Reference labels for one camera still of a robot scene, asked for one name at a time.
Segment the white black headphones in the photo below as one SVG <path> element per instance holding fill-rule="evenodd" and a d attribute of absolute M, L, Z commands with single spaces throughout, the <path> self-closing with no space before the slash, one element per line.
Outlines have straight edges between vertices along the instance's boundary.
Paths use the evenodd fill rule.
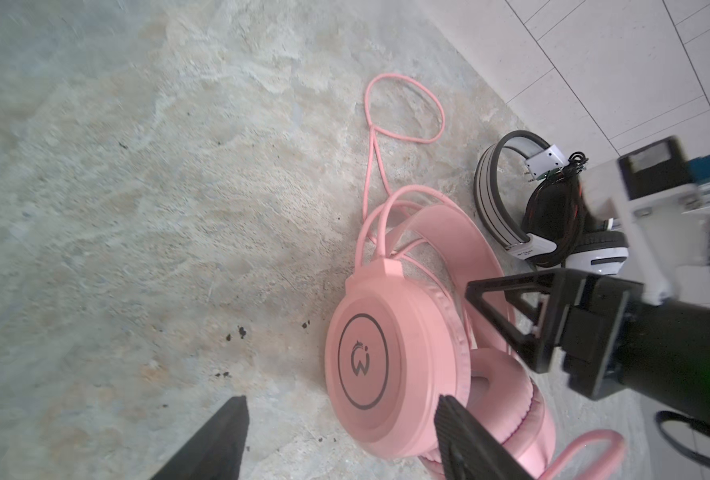
<path fill-rule="evenodd" d="M 507 152 L 521 158 L 536 182 L 520 220 L 505 206 L 498 182 Z M 613 219 L 594 217 L 586 205 L 580 174 L 588 161 L 585 153 L 565 155 L 530 131 L 506 134 L 483 152 L 474 174 L 473 196 L 483 225 L 510 256 L 539 269 L 618 274 L 629 258 L 629 244 L 613 228 Z"/>

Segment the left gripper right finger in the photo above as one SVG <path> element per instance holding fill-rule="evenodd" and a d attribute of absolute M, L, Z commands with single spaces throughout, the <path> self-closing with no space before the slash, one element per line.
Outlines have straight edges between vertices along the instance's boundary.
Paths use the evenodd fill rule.
<path fill-rule="evenodd" d="M 532 479 L 455 397 L 439 397 L 434 426 L 446 479 Z"/>

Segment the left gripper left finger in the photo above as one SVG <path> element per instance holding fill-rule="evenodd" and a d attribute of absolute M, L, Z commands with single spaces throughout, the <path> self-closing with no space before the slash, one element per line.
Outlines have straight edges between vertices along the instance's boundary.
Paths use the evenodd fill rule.
<path fill-rule="evenodd" d="M 249 424 L 246 397 L 230 398 L 151 479 L 238 479 Z"/>

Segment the pink headphones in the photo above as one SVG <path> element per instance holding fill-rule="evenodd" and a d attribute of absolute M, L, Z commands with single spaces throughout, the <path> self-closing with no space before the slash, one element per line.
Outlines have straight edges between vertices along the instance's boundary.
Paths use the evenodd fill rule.
<path fill-rule="evenodd" d="M 529 475 L 552 479 L 602 442 L 583 477 L 610 477 L 624 438 L 594 430 L 557 452 L 552 415 L 523 356 L 464 299 L 468 283 L 502 272 L 480 230 L 449 198 L 423 206 L 409 193 L 396 191 L 366 217 L 361 232 L 374 236 L 374 254 L 356 257 L 329 324 L 325 378 L 341 425 L 366 452 L 416 457 L 440 479 L 434 415 L 451 395 Z"/>

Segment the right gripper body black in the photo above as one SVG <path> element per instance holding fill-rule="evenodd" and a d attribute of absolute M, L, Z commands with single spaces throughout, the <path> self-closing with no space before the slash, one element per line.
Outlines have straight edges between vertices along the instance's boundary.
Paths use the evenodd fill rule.
<path fill-rule="evenodd" d="M 710 308 L 643 301 L 641 284 L 577 270 L 534 278 L 541 308 L 536 370 L 564 352 L 569 386 L 591 399 L 627 388 L 710 427 Z"/>

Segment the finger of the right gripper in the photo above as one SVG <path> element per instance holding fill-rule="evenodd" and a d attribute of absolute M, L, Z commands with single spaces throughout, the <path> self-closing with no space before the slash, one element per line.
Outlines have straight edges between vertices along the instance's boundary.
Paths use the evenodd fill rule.
<path fill-rule="evenodd" d="M 549 272 L 474 280 L 465 299 L 527 366 L 549 366 L 556 335 L 554 280 Z"/>

